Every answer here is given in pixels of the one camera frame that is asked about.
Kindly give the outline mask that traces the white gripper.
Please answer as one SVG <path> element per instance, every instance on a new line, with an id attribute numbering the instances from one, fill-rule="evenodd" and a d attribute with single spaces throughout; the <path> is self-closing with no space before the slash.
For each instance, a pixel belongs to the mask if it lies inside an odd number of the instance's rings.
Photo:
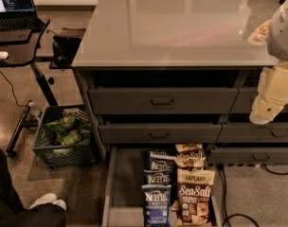
<path id="1" fill-rule="evenodd" d="M 260 77 L 259 97 L 256 97 L 249 120 L 265 125 L 288 104 L 288 61 L 281 61 L 272 68 L 263 68 Z"/>

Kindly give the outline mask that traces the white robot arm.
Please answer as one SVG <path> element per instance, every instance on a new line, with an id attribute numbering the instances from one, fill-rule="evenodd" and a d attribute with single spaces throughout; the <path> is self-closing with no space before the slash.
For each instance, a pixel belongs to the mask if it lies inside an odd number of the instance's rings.
<path id="1" fill-rule="evenodd" d="M 253 45 L 267 45 L 269 55 L 279 59 L 272 68 L 261 71 L 258 95 L 251 107 L 249 120 L 265 125 L 288 104 L 288 0 L 278 8 L 271 20 L 258 26 L 247 41 Z"/>

